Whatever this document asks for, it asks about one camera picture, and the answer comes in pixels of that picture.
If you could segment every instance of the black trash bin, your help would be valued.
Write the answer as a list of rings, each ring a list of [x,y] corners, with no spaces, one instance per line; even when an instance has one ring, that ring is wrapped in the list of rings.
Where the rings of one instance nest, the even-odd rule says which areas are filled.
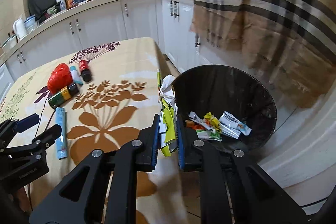
[[[239,69],[223,65],[192,68],[177,77],[173,87],[177,114],[184,118],[191,111],[200,118],[208,112],[219,118],[227,111],[246,123],[252,131],[249,136],[240,134],[239,141],[248,150],[263,146],[274,132],[277,109],[273,98],[257,79]],[[227,137],[220,144],[230,152],[237,148],[230,144],[237,143]]]

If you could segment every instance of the silver screw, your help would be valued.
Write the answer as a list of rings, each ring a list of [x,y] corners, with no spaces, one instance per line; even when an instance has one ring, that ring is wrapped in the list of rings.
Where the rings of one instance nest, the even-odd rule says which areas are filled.
[[[135,147],[140,146],[141,144],[142,144],[142,141],[140,141],[140,140],[132,141],[132,145],[135,146]]]
[[[241,158],[242,156],[244,156],[244,152],[242,150],[239,150],[239,149],[235,150],[233,152],[233,154],[238,158]]]
[[[95,158],[100,157],[101,154],[102,154],[102,152],[101,152],[101,150],[99,150],[99,149],[93,150],[92,153],[91,153],[91,155],[92,155],[93,157],[95,157]]]
[[[194,145],[197,147],[201,147],[204,145],[204,142],[202,140],[195,140]]]

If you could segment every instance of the white electric kettle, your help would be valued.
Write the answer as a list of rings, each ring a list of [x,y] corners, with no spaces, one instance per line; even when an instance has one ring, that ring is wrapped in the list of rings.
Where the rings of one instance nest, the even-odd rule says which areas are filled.
[[[26,30],[25,23],[23,22],[22,17],[19,17],[14,22],[13,30],[19,39],[22,39],[25,35],[27,35],[27,30]]]

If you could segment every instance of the brown curtain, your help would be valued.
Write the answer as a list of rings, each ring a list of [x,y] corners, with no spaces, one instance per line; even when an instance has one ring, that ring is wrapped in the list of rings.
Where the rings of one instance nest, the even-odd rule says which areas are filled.
[[[194,30],[302,108],[336,78],[335,0],[194,0]]]

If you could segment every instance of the countertop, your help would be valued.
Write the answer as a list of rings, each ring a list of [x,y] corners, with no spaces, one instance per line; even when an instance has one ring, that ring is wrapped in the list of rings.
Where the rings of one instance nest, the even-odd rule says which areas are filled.
[[[40,26],[38,26],[34,31],[30,32],[28,35],[26,35],[24,38],[22,38],[13,48],[11,48],[8,52],[5,52],[1,55],[0,57],[0,66],[3,65],[3,63],[5,63],[5,61],[15,52],[17,51],[22,45],[24,45],[25,43],[27,43],[30,39],[32,39],[33,37],[37,36],[40,32],[43,32],[44,30],[46,30],[47,28],[57,24],[58,22],[71,17],[73,15],[76,15],[80,12],[83,12],[85,10],[106,4],[106,3],[110,3],[110,2],[114,2],[117,0],[90,0],[90,1],[85,1],[80,3],[78,6],[70,9],[70,10],[65,10],[62,11],[54,16],[52,16],[51,18],[48,18],[46,21],[44,21]]]

